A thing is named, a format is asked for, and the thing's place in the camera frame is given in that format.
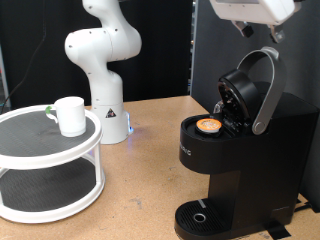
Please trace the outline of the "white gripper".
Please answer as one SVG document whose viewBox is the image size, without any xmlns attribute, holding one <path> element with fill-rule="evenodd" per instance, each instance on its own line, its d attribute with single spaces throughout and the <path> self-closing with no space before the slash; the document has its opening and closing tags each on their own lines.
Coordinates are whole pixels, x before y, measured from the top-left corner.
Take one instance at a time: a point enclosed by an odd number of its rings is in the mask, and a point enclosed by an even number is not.
<svg viewBox="0 0 320 240">
<path fill-rule="evenodd" d="M 293 0 L 209 0 L 220 19 L 231 20 L 243 37 L 253 35 L 253 28 L 247 23 L 268 24 L 274 43 L 285 39 L 283 26 L 295 11 Z"/>
</svg>

